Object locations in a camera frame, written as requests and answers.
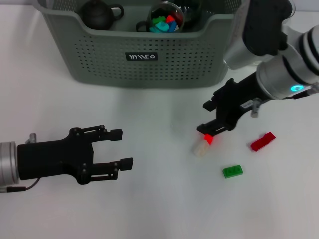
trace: black teapot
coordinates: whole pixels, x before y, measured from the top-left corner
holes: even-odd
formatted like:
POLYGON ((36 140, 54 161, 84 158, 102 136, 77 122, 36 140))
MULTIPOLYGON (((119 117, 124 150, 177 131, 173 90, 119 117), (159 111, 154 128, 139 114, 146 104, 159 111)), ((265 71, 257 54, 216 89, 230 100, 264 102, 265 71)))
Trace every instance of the black teapot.
POLYGON ((83 23, 95 30, 108 30, 113 22, 124 15, 124 9, 119 4, 106 5, 101 0, 90 0, 81 9, 83 23), (121 14, 114 16, 112 8, 118 7, 121 14))

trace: gray basket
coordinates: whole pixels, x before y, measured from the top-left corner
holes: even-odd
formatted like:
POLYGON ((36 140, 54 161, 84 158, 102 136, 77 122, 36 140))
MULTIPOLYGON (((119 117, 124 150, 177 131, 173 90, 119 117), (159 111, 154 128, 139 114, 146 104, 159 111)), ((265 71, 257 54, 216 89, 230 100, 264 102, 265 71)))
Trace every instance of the gray basket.
POLYGON ((140 33, 158 0, 108 0, 125 9, 109 31, 86 27, 76 13, 88 0, 34 0, 72 76, 84 83, 135 88, 207 87, 227 72, 223 51, 240 0, 204 2, 197 32, 140 33), (127 61, 126 52, 156 52, 157 61, 127 61))

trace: cable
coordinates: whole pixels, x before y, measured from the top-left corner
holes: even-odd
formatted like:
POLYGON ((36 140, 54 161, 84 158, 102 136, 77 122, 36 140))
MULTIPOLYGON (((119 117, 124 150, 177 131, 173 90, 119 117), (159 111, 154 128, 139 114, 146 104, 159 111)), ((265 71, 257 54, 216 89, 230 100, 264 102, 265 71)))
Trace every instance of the cable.
POLYGON ((13 193, 13 192, 24 192, 26 190, 29 190, 33 188, 38 182, 40 181, 40 178, 38 178, 31 186, 29 187, 6 187, 5 192, 6 193, 13 193))

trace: white table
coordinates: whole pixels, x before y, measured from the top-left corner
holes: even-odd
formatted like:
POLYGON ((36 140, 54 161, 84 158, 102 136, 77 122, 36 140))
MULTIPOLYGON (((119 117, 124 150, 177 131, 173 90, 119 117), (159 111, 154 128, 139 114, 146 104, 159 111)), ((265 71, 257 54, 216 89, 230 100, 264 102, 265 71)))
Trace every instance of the white table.
MULTIPOLYGON (((297 12, 306 31, 319 13, 297 12)), ((315 239, 319 237, 319 96, 262 105, 240 118, 196 158, 196 127, 215 118, 202 108, 215 87, 133 90, 73 80, 40 15, 0 6, 0 141, 64 138, 73 127, 121 128, 123 140, 94 144, 95 162, 133 157, 117 181, 78 185, 68 175, 32 190, 0 194, 2 239, 315 239), (258 153, 247 144, 272 132, 258 153), (244 174, 225 179, 240 164, 244 174)), ((34 180, 21 182, 30 185, 34 180)))

